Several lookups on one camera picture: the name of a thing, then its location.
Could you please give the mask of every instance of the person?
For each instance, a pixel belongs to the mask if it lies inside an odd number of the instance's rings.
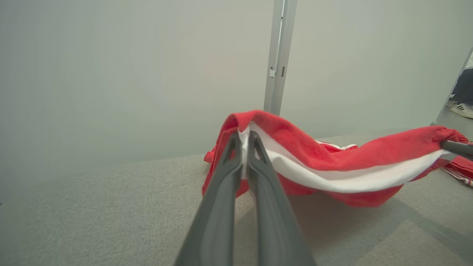
[[[451,106],[450,111],[457,115],[473,118],[473,54],[458,78],[447,106]]]

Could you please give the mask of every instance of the white stripe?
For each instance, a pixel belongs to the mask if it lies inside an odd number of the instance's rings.
[[[352,171],[319,171],[304,165],[255,123],[251,122],[249,127],[260,135],[268,157],[278,173],[301,185],[327,191],[358,193],[399,186],[416,178],[438,158],[452,159],[450,152],[438,150],[391,165]]]

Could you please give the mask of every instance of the bunched red fabric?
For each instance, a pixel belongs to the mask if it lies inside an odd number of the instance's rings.
[[[378,138],[361,147],[338,147],[315,141],[279,116],[259,110],[236,113],[228,116],[215,147],[205,155],[211,166],[203,194],[230,135],[238,131],[245,143],[250,130],[260,135],[287,194],[323,191],[356,207],[380,206],[404,183],[448,164],[455,155],[442,150],[441,141],[468,142],[454,129],[428,126]],[[243,179],[237,196],[248,189]]]

